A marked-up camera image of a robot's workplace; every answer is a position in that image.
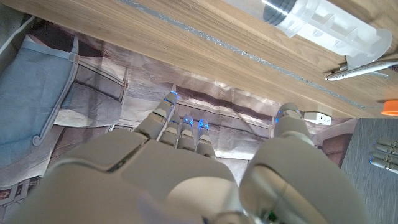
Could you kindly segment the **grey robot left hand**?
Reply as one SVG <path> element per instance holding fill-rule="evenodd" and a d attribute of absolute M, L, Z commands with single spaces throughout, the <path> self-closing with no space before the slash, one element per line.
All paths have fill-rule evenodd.
<path fill-rule="evenodd" d="M 397 174 L 397 140 L 378 139 L 373 144 L 369 163 Z"/>

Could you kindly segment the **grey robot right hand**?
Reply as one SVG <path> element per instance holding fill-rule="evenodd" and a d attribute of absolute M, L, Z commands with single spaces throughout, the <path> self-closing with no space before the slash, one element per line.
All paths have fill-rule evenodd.
<path fill-rule="evenodd" d="M 133 131 L 115 130 L 70 151 L 8 223 L 367 223 L 348 178 L 310 138 L 293 103 L 236 182 L 215 159 L 208 125 L 169 116 L 169 93 Z"/>

